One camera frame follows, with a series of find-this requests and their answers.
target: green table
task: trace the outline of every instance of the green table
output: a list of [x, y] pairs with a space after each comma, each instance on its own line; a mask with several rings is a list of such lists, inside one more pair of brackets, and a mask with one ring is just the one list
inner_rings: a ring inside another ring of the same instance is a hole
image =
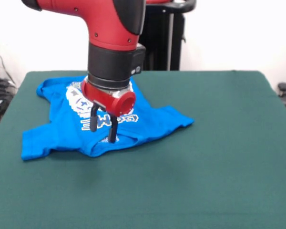
[[37, 86], [77, 75], [29, 73], [7, 110], [0, 229], [286, 229], [286, 109], [261, 73], [144, 72], [135, 81], [151, 105], [194, 125], [99, 158], [23, 162], [22, 132], [48, 122]]

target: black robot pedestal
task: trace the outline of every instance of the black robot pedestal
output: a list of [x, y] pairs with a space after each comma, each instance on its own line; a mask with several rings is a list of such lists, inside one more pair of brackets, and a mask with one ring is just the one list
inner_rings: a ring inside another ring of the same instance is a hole
[[143, 33], [139, 42], [146, 47], [143, 69], [178, 71], [184, 40], [184, 13], [196, 7], [196, 0], [154, 4], [147, 0]]

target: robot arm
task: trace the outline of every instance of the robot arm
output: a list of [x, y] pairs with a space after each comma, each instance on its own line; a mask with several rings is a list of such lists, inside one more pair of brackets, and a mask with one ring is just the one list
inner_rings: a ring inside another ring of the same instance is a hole
[[130, 77], [141, 73], [145, 47], [138, 44], [143, 30], [146, 0], [22, 0], [34, 10], [48, 10], [83, 18], [89, 31], [88, 76], [83, 95], [93, 103], [90, 129], [97, 130], [97, 110], [112, 122], [109, 141], [114, 143], [117, 117], [135, 104]]

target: black cable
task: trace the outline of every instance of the black cable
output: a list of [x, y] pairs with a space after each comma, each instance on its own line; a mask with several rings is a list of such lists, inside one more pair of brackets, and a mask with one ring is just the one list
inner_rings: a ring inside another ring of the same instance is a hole
[[8, 79], [0, 79], [0, 120], [15, 96], [13, 85]]
[[13, 78], [11, 77], [11, 75], [8, 73], [8, 71], [5, 68], [4, 62], [3, 62], [3, 58], [2, 56], [0, 56], [1, 62], [2, 62], [2, 67], [4, 69], [4, 71], [6, 72], [6, 74], [8, 75], [8, 77], [10, 78], [10, 80], [16, 85], [15, 81], [13, 80]]

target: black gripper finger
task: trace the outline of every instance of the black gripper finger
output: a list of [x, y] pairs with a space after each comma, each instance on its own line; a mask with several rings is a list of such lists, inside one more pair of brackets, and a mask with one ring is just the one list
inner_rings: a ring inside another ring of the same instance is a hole
[[92, 132], [95, 132], [97, 130], [97, 110], [99, 109], [99, 106], [96, 104], [93, 104], [93, 107], [91, 108], [91, 114], [90, 114], [90, 130]]
[[116, 135], [118, 132], [118, 121], [117, 121], [117, 117], [111, 115], [110, 116], [110, 120], [111, 120], [111, 128], [109, 130], [109, 136], [108, 136], [108, 141], [110, 143], [115, 143], [116, 141]]
[[97, 130], [97, 116], [90, 117], [90, 130], [95, 132]]

